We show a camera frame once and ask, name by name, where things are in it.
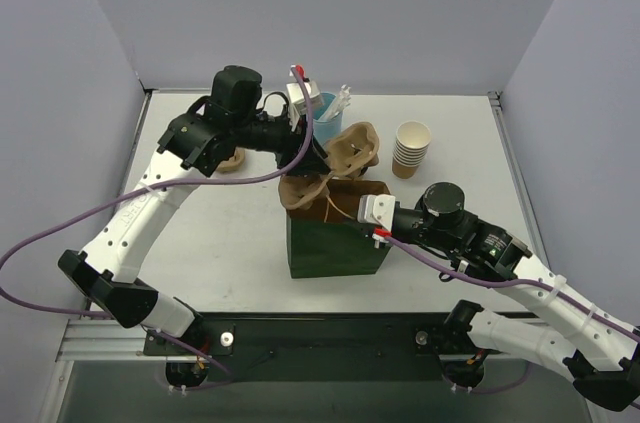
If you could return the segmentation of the pulp cup carrier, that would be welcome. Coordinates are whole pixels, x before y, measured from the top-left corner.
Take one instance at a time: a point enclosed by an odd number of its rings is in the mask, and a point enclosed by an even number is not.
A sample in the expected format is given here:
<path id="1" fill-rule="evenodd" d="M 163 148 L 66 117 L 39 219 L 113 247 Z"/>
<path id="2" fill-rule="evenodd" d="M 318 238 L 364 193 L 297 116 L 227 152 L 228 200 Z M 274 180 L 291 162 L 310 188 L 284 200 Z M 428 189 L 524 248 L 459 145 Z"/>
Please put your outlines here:
<path id="1" fill-rule="evenodd" d="M 280 177 L 278 194 L 286 210 L 308 209 L 328 196 L 332 179 L 356 180 L 379 163 L 380 139 L 370 122 L 357 122 L 329 139 L 325 146 L 313 140 L 292 170 Z"/>

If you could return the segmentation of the brown paper bag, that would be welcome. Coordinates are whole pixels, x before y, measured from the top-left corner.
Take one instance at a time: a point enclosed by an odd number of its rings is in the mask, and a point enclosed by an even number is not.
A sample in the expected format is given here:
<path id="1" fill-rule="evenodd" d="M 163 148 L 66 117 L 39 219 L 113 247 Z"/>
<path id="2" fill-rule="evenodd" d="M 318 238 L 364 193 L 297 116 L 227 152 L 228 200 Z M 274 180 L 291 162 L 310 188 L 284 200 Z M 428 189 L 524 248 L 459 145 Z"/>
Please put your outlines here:
<path id="1" fill-rule="evenodd" d="M 375 248 L 367 230 L 353 220 L 360 198 L 387 194 L 380 181 L 331 180 L 329 195 L 307 209 L 287 212 L 287 257 L 293 279 L 372 275 L 390 249 Z"/>

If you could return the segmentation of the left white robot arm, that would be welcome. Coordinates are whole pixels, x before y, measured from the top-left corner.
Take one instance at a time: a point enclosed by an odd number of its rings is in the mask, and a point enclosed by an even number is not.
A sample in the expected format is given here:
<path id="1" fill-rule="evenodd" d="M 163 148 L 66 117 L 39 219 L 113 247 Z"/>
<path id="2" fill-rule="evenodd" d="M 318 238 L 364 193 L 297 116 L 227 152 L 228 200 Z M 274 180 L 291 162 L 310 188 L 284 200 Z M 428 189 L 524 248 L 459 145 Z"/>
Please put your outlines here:
<path id="1" fill-rule="evenodd" d="M 122 327 L 163 332 L 182 354 L 201 346 L 198 313 L 144 283 L 139 273 L 184 201 L 199 186 L 214 183 L 214 172 L 236 150 L 273 154 L 275 177 L 328 174 L 326 154 L 312 135 L 310 81 L 299 65 L 290 73 L 295 82 L 282 96 L 284 108 L 271 116 L 258 106 L 264 98 L 258 72 L 238 65 L 219 71 L 210 94 L 168 124 L 135 189 L 103 230 L 59 258 L 60 270 L 76 288 Z"/>

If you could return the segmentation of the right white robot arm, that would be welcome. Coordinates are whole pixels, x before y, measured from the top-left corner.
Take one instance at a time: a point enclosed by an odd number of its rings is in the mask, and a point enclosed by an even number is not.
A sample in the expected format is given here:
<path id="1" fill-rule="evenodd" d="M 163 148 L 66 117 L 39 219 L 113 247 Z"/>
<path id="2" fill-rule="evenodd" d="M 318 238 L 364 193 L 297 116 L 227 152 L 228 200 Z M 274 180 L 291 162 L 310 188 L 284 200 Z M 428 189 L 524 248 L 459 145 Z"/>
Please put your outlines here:
<path id="1" fill-rule="evenodd" d="M 639 401 L 639 329 L 611 316 L 547 268 L 507 230 L 464 207 L 450 182 L 429 186 L 412 209 L 392 195 L 364 195 L 357 220 L 453 279 L 493 289 L 542 320 L 532 326 L 461 301 L 443 327 L 446 344 L 510 354 L 567 379 L 586 400 L 621 412 Z"/>

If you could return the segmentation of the light blue cylindrical container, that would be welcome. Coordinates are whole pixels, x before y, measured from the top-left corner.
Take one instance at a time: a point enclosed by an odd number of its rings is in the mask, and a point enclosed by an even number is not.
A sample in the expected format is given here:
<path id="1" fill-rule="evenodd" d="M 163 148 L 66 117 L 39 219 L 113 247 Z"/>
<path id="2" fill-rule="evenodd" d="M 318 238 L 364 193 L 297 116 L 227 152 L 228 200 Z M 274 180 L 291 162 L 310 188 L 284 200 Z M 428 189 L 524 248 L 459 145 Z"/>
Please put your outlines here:
<path id="1" fill-rule="evenodd" d="M 313 113 L 313 135 L 324 146 L 342 131 L 342 97 L 322 92 L 322 103 Z"/>

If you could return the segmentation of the stack of pulp cup carriers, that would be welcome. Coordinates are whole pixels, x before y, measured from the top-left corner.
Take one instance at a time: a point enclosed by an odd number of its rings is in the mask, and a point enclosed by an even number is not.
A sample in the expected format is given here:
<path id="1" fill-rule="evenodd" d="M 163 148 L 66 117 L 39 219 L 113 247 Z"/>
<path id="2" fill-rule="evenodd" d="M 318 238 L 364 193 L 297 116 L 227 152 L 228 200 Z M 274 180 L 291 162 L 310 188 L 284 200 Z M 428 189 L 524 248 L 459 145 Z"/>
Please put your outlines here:
<path id="1" fill-rule="evenodd" d="M 234 154 L 222 161 L 216 168 L 217 173 L 228 174 L 239 171 L 246 161 L 246 152 L 243 148 L 236 148 Z"/>

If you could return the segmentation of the stack of brown paper cups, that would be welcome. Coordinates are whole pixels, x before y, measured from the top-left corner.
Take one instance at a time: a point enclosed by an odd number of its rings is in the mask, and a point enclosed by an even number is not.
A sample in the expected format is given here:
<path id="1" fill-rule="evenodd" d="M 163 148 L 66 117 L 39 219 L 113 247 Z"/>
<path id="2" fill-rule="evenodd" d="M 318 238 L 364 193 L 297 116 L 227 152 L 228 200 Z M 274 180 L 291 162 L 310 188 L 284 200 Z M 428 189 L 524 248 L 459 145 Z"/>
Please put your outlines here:
<path id="1" fill-rule="evenodd" d="M 425 124 L 418 121 L 402 123 L 395 135 L 393 174 L 400 179 L 413 177 L 422 164 L 431 142 L 432 133 Z"/>

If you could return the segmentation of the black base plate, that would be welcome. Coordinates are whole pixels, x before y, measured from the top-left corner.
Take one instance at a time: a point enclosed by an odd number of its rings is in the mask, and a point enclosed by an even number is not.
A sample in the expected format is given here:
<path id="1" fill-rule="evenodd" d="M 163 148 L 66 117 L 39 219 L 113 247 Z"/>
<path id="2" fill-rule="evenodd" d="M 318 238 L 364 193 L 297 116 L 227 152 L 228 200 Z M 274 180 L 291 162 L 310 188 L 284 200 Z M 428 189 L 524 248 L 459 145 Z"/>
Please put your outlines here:
<path id="1" fill-rule="evenodd" d="M 416 382 L 478 348 L 444 313 L 206 313 L 214 382 Z"/>

